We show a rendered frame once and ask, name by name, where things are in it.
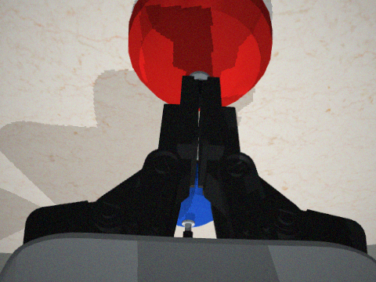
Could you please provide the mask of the red dome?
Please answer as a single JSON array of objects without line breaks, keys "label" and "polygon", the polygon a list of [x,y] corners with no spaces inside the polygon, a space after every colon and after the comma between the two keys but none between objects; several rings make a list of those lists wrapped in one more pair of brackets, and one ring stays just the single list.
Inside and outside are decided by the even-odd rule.
[{"label": "red dome", "polygon": [[249,92],[266,72],[273,44],[263,0],[138,0],[128,24],[128,54],[140,81],[180,104],[182,76],[220,78],[222,106]]}]

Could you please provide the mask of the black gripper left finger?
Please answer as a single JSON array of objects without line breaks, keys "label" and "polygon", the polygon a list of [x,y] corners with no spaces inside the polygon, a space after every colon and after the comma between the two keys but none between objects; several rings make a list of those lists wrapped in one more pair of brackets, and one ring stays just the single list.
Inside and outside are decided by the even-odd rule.
[{"label": "black gripper left finger", "polygon": [[97,201],[35,209],[23,244],[73,232],[174,237],[181,203],[195,183],[198,118],[199,79],[183,75],[180,104],[164,104],[158,149],[143,168]]}]

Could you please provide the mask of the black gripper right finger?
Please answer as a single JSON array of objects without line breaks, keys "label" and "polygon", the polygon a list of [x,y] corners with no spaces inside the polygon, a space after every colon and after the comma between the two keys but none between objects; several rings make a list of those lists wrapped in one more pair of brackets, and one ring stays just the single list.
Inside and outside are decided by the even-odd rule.
[{"label": "black gripper right finger", "polygon": [[240,151],[236,108],[222,107],[217,77],[202,80],[198,188],[211,203],[217,239],[326,241],[367,254],[358,222],[303,211],[259,176],[254,161]]}]

